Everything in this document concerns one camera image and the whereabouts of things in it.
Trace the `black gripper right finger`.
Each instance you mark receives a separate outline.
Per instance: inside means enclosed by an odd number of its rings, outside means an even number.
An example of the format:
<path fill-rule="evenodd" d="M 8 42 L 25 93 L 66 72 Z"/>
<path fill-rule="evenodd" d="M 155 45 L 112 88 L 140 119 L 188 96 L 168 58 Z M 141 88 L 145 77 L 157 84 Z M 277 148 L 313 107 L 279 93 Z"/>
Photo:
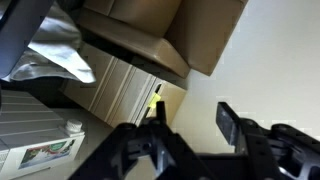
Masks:
<path fill-rule="evenodd" d="M 283 123 L 270 129 L 219 102 L 216 124 L 236 154 L 248 157 L 262 180 L 320 180 L 320 141 Z"/>

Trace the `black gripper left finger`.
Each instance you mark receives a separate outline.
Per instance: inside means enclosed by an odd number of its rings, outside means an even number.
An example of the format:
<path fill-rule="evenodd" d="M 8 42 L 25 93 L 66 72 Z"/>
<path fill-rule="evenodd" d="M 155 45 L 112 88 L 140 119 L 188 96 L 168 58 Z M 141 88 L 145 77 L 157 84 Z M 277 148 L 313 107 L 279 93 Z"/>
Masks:
<path fill-rule="evenodd" d="M 121 123 L 68 180 L 124 180 L 141 157 L 149 157 L 156 180 L 214 180 L 191 147 L 166 123 L 165 102 L 142 125 Z"/>

